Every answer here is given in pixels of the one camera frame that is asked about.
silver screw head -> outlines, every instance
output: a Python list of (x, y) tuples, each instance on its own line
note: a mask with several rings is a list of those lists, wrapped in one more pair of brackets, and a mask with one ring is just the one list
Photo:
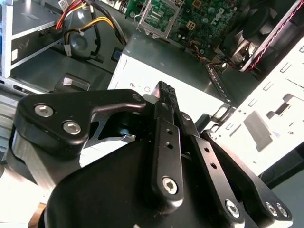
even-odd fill
[(279, 203), (277, 203), (276, 206), (285, 217), (288, 217), (287, 211)]
[(47, 105), (40, 104), (35, 107), (35, 113), (42, 117), (50, 117), (54, 114), (54, 110)]
[(164, 103), (164, 102), (162, 102), (162, 104), (161, 104), (165, 109), (169, 109), (169, 107), (167, 106), (167, 104), (166, 103)]
[(134, 18), (134, 17), (135, 17), (135, 13), (134, 13), (133, 11), (130, 13), (130, 17), (131, 17), (131, 18)]
[(229, 211), (229, 213), (235, 217), (238, 218), (239, 217), (239, 211), (238, 208), (236, 207), (236, 205), (231, 202), (230, 200), (226, 200), (226, 208)]
[(182, 117), (184, 117), (186, 120), (190, 120), (190, 116), (188, 116), (187, 114), (182, 113), (181, 115), (182, 115)]
[(217, 139), (217, 137), (214, 135), (213, 132), (207, 132), (207, 134), (208, 134), (212, 139)]
[(276, 209), (268, 202), (266, 202), (267, 209), (273, 216), (277, 216), (277, 211)]
[(136, 100), (136, 101), (141, 101), (141, 97), (138, 94), (132, 94), (132, 97)]
[(68, 121), (63, 124), (63, 130), (65, 130), (69, 134), (75, 135), (80, 133), (81, 128), (77, 123), (73, 121)]
[(172, 180), (169, 177), (165, 177), (162, 179), (162, 185), (166, 189), (167, 192), (169, 192), (171, 195), (174, 195), (177, 193), (177, 185), (174, 180)]

metal bar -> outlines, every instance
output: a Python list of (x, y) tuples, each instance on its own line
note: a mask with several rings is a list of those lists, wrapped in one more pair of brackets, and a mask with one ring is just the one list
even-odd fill
[(6, 1), (2, 5), (2, 60), (1, 75), (4, 78), (10, 77), (11, 63), (11, 38), (13, 31), (13, 2)]
[(210, 143), (199, 137), (190, 118), (183, 119), (181, 148), (183, 152), (190, 153), (196, 164), (198, 176), (201, 177), (198, 183), (207, 192), (203, 198), (206, 201), (204, 204), (209, 206), (210, 216), (221, 228), (245, 227), (245, 224), (246, 227), (257, 228), (237, 201)]
[(242, 191), (247, 213), (259, 227), (290, 227), (293, 217), (287, 206), (212, 131), (202, 136), (211, 143), (229, 180)]
[(155, 131), (152, 138), (152, 172), (150, 187), (161, 213), (172, 213), (183, 202), (180, 131), (173, 124), (169, 87), (160, 81), (153, 91)]

black wire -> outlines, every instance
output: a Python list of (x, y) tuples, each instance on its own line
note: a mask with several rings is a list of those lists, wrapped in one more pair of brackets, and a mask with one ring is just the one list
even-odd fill
[[(91, 17), (92, 20), (96, 19), (96, 13), (93, 11), (91, 12)], [(92, 56), (97, 56), (101, 47), (101, 38), (100, 38), (100, 33), (99, 33), (99, 29), (97, 24), (94, 25), (94, 31), (95, 31), (95, 35), (96, 35), (96, 40), (95, 40), (95, 44), (96, 44), (96, 49), (95, 51), (91, 52)]]
[(116, 24), (114, 23), (114, 20), (111, 16), (111, 14), (109, 13), (108, 10), (106, 10), (104, 7), (102, 7), (101, 5), (97, 4), (96, 2), (94, 2), (93, 0), (87, 0), (87, 2), (89, 2), (89, 4), (91, 4), (94, 8), (96, 8), (98, 11), (102, 12), (107, 18), (109, 18), (109, 20), (112, 22), (114, 29), (115, 29), (115, 35), (117, 36), (119, 42), (121, 42), (123, 45), (126, 44), (123, 36), (119, 33)]

connector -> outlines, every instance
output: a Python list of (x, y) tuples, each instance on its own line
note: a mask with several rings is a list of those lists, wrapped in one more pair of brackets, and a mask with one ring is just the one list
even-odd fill
[(85, 33), (83, 31), (81, 31), (80, 29), (78, 29), (78, 32), (82, 37), (85, 35)]
[(65, 51), (66, 51), (66, 56), (72, 56), (72, 50), (71, 50), (71, 45), (64, 45), (63, 46), (65, 48)]

yellow wire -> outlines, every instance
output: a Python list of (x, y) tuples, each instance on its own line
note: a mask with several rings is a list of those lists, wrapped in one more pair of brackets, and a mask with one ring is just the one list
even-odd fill
[(69, 41), (71, 32), (72, 32), (73, 30), (80, 30), (80, 31), (82, 31), (82, 30), (84, 30), (84, 29), (86, 29), (86, 28), (88, 28), (88, 27), (90, 27), (90, 26), (92, 26), (92, 25), (94, 25), (94, 24), (96, 24), (96, 23), (98, 23), (98, 22), (100, 22), (100, 21), (105, 21), (105, 22), (107, 22), (113, 29), (115, 29), (114, 26), (113, 26), (113, 23), (112, 23), (108, 18), (106, 18), (106, 17), (98, 17), (98, 18), (92, 20), (90, 23), (88, 23), (87, 25), (83, 26), (83, 27), (80, 28), (80, 29), (71, 28), (71, 29), (70, 29), (71, 31), (68, 31), (68, 32), (66, 33), (66, 35), (65, 35), (65, 43), (67, 43), (67, 42)]
[(76, 10), (78, 10), (78, 9), (80, 9), (80, 8), (82, 8), (82, 7), (84, 7), (85, 5), (86, 5), (86, 3), (81, 4), (80, 6), (77, 6), (76, 8), (72, 9), (70, 12), (74, 12), (74, 11), (76, 11)]

